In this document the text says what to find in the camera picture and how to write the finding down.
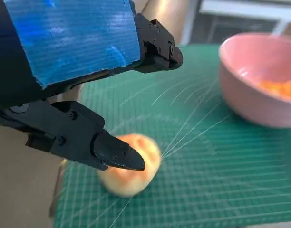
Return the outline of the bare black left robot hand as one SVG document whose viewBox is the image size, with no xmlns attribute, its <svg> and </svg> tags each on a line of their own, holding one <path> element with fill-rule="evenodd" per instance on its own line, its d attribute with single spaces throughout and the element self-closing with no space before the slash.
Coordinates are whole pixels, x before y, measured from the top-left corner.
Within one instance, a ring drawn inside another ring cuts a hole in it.
<svg viewBox="0 0 291 228">
<path fill-rule="evenodd" d="M 126 71 L 179 68 L 183 55 L 130 0 L 0 0 L 0 126 L 30 148 L 99 170 L 142 171 L 142 156 L 74 100 L 49 98 Z"/>
</svg>

